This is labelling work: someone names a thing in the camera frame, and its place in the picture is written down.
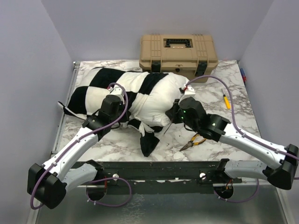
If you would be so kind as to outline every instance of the marble surface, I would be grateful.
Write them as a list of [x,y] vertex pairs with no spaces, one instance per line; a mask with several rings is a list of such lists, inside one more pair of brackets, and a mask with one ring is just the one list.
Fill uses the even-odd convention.
[[[138,64],[138,61],[81,62],[76,86],[84,74],[93,67],[107,66],[122,70],[141,70]],[[232,91],[237,125],[247,132],[259,136],[256,120],[237,62],[220,61],[212,74],[221,78]],[[231,110],[226,108],[222,97],[221,83],[210,78],[206,83],[192,84],[192,86],[196,90],[196,99],[203,104],[207,113],[216,113],[232,120]],[[81,120],[67,117],[59,150],[75,136],[81,125]],[[96,161],[218,161],[222,158],[257,160],[235,147],[211,140],[179,152],[180,148],[190,140],[194,133],[185,130],[182,124],[171,125],[165,134],[163,134],[164,130],[157,135],[160,142],[147,158],[143,156],[140,150],[140,134],[133,128],[119,128],[108,133],[100,142],[90,148],[79,161],[90,159]]]

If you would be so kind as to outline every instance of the toolbox latch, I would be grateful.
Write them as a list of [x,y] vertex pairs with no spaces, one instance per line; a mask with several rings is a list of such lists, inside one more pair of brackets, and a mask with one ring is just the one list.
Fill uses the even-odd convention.
[[161,61],[151,62],[151,72],[161,72]]
[[195,76],[196,77],[203,76],[206,72],[206,68],[207,68],[207,62],[198,62]]

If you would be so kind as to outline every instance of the tan toolbox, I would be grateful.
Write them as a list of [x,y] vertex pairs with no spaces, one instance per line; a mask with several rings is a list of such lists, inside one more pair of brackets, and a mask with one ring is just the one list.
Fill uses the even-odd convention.
[[210,75],[218,58],[210,35],[144,35],[139,65],[143,71],[174,72],[191,80]]

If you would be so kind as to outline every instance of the screwdriver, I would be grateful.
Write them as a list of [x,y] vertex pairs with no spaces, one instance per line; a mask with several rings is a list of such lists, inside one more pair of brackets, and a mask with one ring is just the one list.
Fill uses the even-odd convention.
[[224,99],[225,105],[228,109],[230,109],[230,104],[229,104],[227,96],[225,95],[224,89],[222,89],[222,92],[223,92],[223,99]]

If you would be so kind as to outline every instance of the black and white plush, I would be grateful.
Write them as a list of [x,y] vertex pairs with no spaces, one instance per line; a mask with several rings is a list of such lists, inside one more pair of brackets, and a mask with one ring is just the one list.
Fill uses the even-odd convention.
[[103,99],[109,94],[110,83],[122,85],[128,94],[130,117],[127,125],[141,134],[140,144],[144,156],[149,156],[159,139],[154,132],[170,124],[165,112],[172,108],[175,99],[180,99],[188,79],[174,73],[149,73],[122,71],[97,67],[83,77],[80,85],[71,96],[68,106],[63,107],[65,114],[86,119],[97,111]]

